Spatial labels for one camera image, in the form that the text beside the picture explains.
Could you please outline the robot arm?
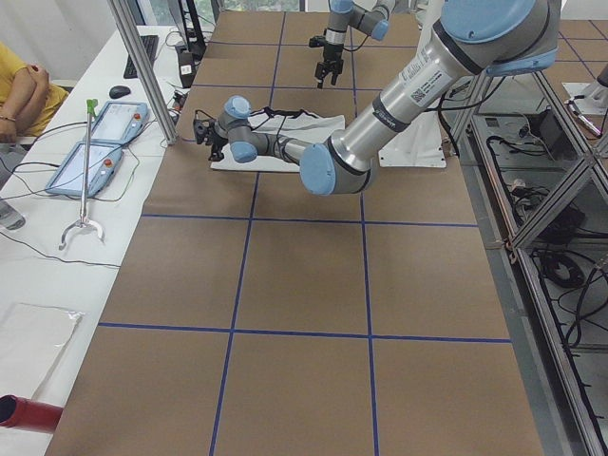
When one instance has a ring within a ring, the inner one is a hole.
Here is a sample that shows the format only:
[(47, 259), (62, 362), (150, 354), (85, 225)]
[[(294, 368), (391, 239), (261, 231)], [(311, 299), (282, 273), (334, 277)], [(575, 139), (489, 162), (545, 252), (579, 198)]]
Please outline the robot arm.
[(378, 151), (465, 76), (531, 73), (556, 59), (559, 1), (446, 1), (428, 43), (345, 129), (322, 143), (261, 133), (250, 103), (233, 96), (215, 119), (195, 119), (197, 143), (238, 163), (269, 156), (298, 165), (315, 195), (355, 194), (374, 179)]
[(343, 71), (342, 53), (345, 50), (348, 27), (364, 33), (376, 41), (382, 41), (389, 31), (389, 19), (397, 2), (377, 1), (371, 9), (364, 9), (354, 1), (330, 1), (328, 25), (322, 35), (310, 38), (310, 48), (323, 48), (322, 60), (316, 64), (314, 78), (322, 88), (325, 78), (331, 76), (335, 86)]

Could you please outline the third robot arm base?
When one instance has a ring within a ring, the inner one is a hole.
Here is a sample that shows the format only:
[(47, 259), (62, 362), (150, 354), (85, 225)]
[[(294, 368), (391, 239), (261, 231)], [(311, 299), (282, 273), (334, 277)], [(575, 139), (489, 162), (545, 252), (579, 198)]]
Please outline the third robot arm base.
[(607, 66), (591, 83), (563, 83), (566, 105), (575, 115), (603, 115), (607, 112)]

